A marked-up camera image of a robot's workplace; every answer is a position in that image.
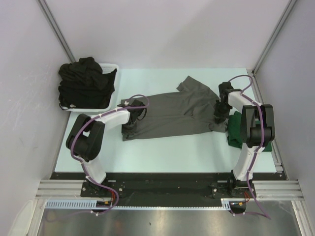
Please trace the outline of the white plastic basket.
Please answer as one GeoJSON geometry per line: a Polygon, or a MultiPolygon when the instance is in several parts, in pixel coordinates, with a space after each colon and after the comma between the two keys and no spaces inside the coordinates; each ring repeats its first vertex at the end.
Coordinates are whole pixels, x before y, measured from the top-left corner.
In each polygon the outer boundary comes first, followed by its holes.
{"type": "Polygon", "coordinates": [[[114,104],[117,101],[118,98],[118,90],[120,86],[120,81],[121,81],[121,70],[119,69],[119,66],[117,64],[112,64],[112,63],[100,63],[100,67],[102,68],[103,74],[108,74],[112,72],[113,70],[117,69],[115,80],[114,80],[114,92],[111,94],[111,98],[109,101],[109,105],[107,108],[101,109],[87,109],[87,108],[74,108],[74,107],[66,107],[60,105],[60,108],[64,111],[69,111],[69,112],[76,112],[76,113],[105,113],[112,109],[114,107],[114,104]]]}

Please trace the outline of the black t shirts pile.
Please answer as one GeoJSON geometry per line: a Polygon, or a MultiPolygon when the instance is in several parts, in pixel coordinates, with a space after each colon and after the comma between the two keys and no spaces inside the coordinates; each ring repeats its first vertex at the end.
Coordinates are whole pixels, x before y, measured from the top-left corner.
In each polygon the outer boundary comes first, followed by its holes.
{"type": "Polygon", "coordinates": [[[117,67],[105,73],[93,57],[80,58],[63,64],[58,86],[59,104],[62,109],[106,109],[115,91],[117,67]]]}

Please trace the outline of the grey t shirt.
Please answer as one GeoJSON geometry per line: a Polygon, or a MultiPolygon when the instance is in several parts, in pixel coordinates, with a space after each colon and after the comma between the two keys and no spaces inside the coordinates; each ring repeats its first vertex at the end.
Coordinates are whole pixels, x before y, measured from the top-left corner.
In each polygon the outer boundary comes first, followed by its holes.
{"type": "Polygon", "coordinates": [[[215,104],[219,97],[206,85],[188,76],[176,92],[139,97],[147,103],[147,114],[137,124],[137,135],[131,139],[153,139],[171,136],[227,131],[227,121],[216,124],[215,104]]]}

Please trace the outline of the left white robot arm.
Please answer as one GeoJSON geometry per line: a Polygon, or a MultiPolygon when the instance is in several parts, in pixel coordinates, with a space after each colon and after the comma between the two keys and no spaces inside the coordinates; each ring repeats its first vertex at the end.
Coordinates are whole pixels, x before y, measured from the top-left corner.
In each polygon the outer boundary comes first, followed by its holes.
{"type": "Polygon", "coordinates": [[[131,97],[116,108],[95,116],[80,114],[66,140],[66,147],[71,157],[81,164],[86,179],[93,183],[91,190],[97,196],[108,193],[109,185],[105,182],[106,172],[99,153],[106,131],[118,126],[124,138],[133,137],[139,121],[147,114],[147,103],[131,97]]]}

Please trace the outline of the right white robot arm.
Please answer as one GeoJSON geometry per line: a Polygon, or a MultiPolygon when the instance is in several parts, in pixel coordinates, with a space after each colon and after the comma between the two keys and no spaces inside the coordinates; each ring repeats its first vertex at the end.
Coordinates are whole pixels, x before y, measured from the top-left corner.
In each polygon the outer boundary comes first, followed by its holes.
{"type": "Polygon", "coordinates": [[[241,113],[240,136],[242,149],[238,162],[222,190],[233,198],[252,194],[253,168],[258,156],[274,140],[274,110],[270,104],[260,104],[244,95],[241,89],[234,89],[231,82],[219,85],[220,99],[216,102],[214,118],[216,123],[225,121],[232,108],[241,113]]]}

